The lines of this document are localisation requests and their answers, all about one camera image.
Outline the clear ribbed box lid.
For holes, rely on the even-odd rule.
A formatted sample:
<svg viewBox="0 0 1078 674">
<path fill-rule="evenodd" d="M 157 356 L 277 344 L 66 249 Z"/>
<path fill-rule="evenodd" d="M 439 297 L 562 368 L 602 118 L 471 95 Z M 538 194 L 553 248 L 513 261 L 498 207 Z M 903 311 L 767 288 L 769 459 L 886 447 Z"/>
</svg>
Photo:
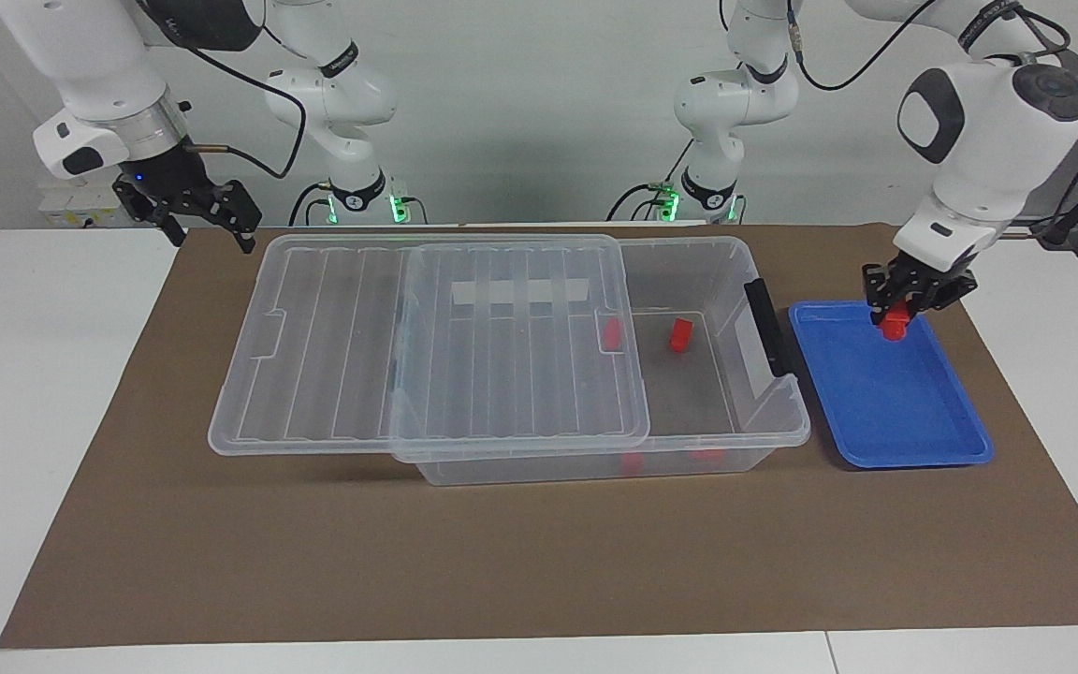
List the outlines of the clear ribbed box lid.
<svg viewBox="0 0 1078 674">
<path fill-rule="evenodd" d="M 432 464 L 599 455 L 650 428 L 611 236 L 315 234 L 267 247 L 207 440 Z"/>
</svg>

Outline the blue plastic tray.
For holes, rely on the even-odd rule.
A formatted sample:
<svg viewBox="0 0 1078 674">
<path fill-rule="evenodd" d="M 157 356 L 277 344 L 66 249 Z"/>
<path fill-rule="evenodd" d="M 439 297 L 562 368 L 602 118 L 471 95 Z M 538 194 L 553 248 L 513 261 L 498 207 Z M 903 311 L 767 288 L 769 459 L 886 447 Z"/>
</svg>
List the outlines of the blue plastic tray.
<svg viewBox="0 0 1078 674">
<path fill-rule="evenodd" d="M 902 340 L 860 301 L 792 304 L 790 324 L 843 460 L 861 469 L 985 464 L 994 443 L 923 316 Z"/>
</svg>

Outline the black box latch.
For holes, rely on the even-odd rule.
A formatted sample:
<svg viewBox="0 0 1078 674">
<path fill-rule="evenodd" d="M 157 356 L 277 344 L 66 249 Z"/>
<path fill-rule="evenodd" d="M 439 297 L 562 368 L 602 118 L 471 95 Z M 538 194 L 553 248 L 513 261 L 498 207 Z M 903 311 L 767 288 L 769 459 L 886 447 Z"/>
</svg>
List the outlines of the black box latch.
<svg viewBox="0 0 1078 674">
<path fill-rule="evenodd" d="M 775 379 L 794 374 L 791 353 L 784 338 L 778 312 L 769 293 L 765 278 L 757 277 L 752 281 L 745 283 L 744 291 L 771 374 Z"/>
</svg>

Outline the clear plastic storage box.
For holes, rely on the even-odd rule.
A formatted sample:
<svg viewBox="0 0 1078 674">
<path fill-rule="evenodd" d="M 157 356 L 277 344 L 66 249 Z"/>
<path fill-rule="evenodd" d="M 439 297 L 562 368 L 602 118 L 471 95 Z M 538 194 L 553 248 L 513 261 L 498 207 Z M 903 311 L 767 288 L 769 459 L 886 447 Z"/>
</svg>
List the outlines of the clear plastic storage box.
<svg viewBox="0 0 1078 674">
<path fill-rule="evenodd" d="M 577 481 L 633 476 L 740 473 L 774 449 L 811 434 L 794 374 L 775 379 L 765 361 L 744 285 L 761 277 L 750 249 L 732 236 L 617 240 L 623 252 L 651 428 L 640 448 L 559 458 L 415 464 L 437 486 Z M 683 354 L 668 348 L 676 318 L 694 324 Z M 703 465 L 696 449 L 721 448 Z M 642 453 L 640 474 L 619 458 Z"/>
</svg>

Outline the brown table mat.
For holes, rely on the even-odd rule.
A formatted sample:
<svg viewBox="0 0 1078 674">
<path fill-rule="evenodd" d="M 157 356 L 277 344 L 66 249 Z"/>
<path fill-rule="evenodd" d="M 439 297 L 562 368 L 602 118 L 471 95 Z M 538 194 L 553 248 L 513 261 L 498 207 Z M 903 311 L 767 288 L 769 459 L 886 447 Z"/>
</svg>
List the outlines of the brown table mat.
<svg viewBox="0 0 1078 674">
<path fill-rule="evenodd" d="M 1078 624 L 1078 505 L 959 306 L 928 319 L 989 464 L 851 469 L 808 391 L 745 473 L 440 489 L 209 448 L 258 264 L 176 252 L 0 648 Z"/>
</svg>

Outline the white wall power strip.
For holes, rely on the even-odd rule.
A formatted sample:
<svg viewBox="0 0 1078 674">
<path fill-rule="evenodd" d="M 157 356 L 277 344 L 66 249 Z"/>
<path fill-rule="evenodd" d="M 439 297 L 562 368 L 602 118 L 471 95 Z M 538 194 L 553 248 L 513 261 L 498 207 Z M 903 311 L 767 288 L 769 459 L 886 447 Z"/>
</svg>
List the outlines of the white wall power strip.
<svg viewBox="0 0 1078 674">
<path fill-rule="evenodd" d="M 38 212 L 42 214 L 49 226 L 155 229 L 153 223 L 134 219 L 110 184 L 44 185 L 41 188 Z"/>
</svg>

